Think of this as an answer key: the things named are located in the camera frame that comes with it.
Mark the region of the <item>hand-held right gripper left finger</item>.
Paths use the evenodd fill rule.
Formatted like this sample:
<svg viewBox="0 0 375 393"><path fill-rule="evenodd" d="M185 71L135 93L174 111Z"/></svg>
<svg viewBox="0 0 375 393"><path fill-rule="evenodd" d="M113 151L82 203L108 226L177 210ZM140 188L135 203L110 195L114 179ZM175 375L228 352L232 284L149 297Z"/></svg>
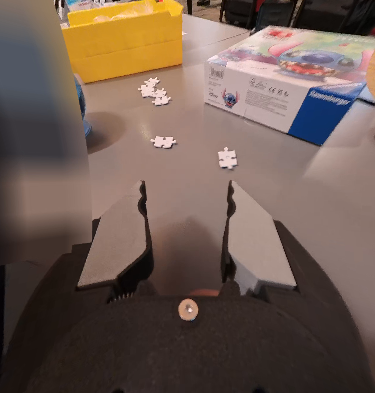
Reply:
<svg viewBox="0 0 375 393"><path fill-rule="evenodd" d="M109 288L110 300L132 296L154 269L146 183L138 181L98 221L77 290Z"/></svg>

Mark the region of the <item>white puzzle piece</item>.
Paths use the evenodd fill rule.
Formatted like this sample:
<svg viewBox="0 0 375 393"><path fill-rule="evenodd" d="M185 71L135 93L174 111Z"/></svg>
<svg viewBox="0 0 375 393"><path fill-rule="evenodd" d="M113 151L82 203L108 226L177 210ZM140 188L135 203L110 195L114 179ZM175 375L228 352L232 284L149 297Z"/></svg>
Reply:
<svg viewBox="0 0 375 393"><path fill-rule="evenodd" d="M154 139L151 139L150 142L155 148L163 149L170 149L175 144L177 144L176 140L172 136L156 136Z"/></svg>
<svg viewBox="0 0 375 393"><path fill-rule="evenodd" d="M238 165L236 152L234 150L229 150L225 147L222 151L218 152L219 166L222 169L233 170L235 166Z"/></svg>

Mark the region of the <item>clear plastic bag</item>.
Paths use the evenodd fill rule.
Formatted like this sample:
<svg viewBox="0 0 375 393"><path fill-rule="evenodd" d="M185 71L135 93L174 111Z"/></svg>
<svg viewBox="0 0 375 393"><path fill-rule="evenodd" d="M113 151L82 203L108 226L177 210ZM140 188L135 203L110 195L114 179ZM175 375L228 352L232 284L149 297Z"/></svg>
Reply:
<svg viewBox="0 0 375 393"><path fill-rule="evenodd" d="M142 17L166 11L163 1L92 1L88 23Z"/></svg>

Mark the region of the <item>printed puzzle box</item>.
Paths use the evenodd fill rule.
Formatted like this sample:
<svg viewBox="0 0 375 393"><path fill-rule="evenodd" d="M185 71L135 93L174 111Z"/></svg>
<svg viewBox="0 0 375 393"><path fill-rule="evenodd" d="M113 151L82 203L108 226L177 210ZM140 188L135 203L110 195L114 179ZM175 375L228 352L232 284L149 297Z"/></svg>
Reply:
<svg viewBox="0 0 375 393"><path fill-rule="evenodd" d="M375 36L268 26L205 61L204 102L322 146L366 86Z"/></svg>

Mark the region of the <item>blue puzzle ball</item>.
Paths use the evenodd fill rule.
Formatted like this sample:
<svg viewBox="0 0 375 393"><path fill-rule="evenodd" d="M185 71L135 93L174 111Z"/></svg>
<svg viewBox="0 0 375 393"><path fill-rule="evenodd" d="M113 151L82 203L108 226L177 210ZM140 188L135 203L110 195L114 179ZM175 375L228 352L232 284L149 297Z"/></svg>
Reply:
<svg viewBox="0 0 375 393"><path fill-rule="evenodd" d="M83 122L83 126L84 126L84 132L85 132L85 137L87 137L89 135L89 133L92 130L92 125L90 124L90 122L88 122L85 119L85 114L86 114L86 101L85 101L85 96L82 90L82 86L80 85L79 81L77 80L76 76L73 75L74 77L74 81L76 84L76 91L77 91L77 96L78 96L78 100L79 100L79 106L80 106L80 111L81 111L81 117L82 117L82 122Z"/></svg>

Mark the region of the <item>black office chair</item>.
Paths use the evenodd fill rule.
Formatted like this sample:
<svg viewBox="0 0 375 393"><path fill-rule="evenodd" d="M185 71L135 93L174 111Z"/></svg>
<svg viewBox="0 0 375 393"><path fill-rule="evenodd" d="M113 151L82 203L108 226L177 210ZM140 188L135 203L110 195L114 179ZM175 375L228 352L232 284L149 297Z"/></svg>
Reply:
<svg viewBox="0 0 375 393"><path fill-rule="evenodd" d="M288 27L297 5L296 0L223 0L219 21L248 30L268 26Z"/></svg>
<svg viewBox="0 0 375 393"><path fill-rule="evenodd" d="M371 35L375 29L375 0L302 1L294 27L351 35Z"/></svg>

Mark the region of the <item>yellow plastic bin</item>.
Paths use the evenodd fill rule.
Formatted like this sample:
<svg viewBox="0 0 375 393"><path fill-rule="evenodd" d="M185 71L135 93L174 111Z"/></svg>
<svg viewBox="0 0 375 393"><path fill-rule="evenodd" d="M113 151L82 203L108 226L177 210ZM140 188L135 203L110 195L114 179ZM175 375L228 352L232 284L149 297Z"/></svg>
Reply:
<svg viewBox="0 0 375 393"><path fill-rule="evenodd" d="M88 23L91 9L68 13L62 27L72 72L84 83L181 65L183 5L165 0L166 11Z"/></svg>

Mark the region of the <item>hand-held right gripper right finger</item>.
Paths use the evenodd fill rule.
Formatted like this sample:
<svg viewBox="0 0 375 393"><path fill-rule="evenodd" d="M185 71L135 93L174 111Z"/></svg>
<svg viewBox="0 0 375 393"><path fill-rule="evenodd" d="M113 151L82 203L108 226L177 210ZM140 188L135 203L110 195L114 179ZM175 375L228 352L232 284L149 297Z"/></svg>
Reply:
<svg viewBox="0 0 375 393"><path fill-rule="evenodd" d="M229 181L221 251L222 282L234 282L242 296L263 287L297 287L275 221L235 181Z"/></svg>

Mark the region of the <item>pile of white puzzle pieces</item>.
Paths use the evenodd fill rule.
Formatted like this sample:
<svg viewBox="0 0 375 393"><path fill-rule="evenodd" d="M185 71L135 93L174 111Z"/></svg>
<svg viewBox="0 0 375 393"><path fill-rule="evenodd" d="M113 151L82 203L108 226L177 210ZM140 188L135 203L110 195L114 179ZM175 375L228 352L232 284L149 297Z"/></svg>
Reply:
<svg viewBox="0 0 375 393"><path fill-rule="evenodd" d="M155 107L168 105L172 101L167 90L164 87L159 87L160 82L158 77L150 77L138 88L142 98L151 99L151 103Z"/></svg>

